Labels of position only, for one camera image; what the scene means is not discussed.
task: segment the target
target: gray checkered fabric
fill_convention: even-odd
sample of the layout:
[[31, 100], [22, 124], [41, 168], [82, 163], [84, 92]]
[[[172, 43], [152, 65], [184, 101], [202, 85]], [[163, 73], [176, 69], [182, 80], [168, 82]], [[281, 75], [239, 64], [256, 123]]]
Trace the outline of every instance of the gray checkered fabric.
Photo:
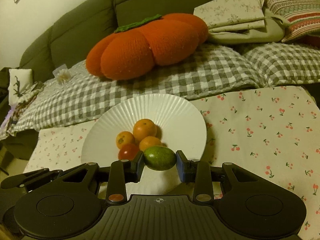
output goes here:
[[242, 44], [236, 50], [253, 63], [265, 87], [320, 82], [320, 50], [302, 44]]
[[58, 85], [56, 80], [46, 83], [11, 132], [93, 120], [121, 101], [143, 94], [166, 93], [193, 100], [263, 87], [262, 77], [248, 60], [231, 48], [213, 44], [203, 44], [179, 64], [155, 67], [130, 81], [103, 81], [87, 72], [85, 61], [70, 71], [73, 77], [67, 84]]

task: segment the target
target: green sofa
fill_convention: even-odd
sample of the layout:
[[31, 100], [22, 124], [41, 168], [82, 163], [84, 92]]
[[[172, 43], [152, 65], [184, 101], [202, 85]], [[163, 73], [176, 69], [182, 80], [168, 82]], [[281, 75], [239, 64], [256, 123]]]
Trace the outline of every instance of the green sofa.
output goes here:
[[[23, 53], [20, 68], [32, 69], [34, 81], [53, 78], [52, 71], [84, 60], [90, 49], [118, 26], [141, 21], [156, 14], [193, 13], [211, 0], [87, 0], [58, 19]], [[0, 123], [10, 107], [0, 103]], [[3, 145], [16, 158], [28, 160], [36, 147], [38, 132], [27, 130], [8, 137]]]

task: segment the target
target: crosshair marking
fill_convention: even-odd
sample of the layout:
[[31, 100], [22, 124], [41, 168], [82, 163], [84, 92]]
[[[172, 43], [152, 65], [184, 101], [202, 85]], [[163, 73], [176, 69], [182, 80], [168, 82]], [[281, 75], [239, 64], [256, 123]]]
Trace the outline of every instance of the crosshair marking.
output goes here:
[[162, 203], [163, 201], [165, 201], [163, 198], [157, 198], [154, 201], [157, 201], [158, 203]]

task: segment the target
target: ridged black surface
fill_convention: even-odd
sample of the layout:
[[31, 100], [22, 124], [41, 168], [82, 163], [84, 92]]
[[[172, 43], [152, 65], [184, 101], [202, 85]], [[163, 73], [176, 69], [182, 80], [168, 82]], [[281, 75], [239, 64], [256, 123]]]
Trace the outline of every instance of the ridged black surface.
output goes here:
[[[70, 240], [248, 240], [227, 228], [213, 209], [187, 196], [139, 196], [109, 207], [88, 231]], [[297, 236], [287, 240], [299, 239]]]

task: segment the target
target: bed sheet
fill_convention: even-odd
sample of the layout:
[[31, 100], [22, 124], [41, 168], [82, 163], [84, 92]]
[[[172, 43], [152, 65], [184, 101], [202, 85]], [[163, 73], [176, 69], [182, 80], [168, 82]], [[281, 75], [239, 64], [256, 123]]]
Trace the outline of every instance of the bed sheet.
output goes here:
[[[233, 162], [299, 196], [307, 217], [303, 240], [320, 238], [320, 110], [302, 87], [229, 92], [192, 101], [207, 126], [203, 159]], [[25, 172], [80, 164], [86, 135], [96, 120], [41, 130]], [[213, 183], [215, 198], [222, 197]]]

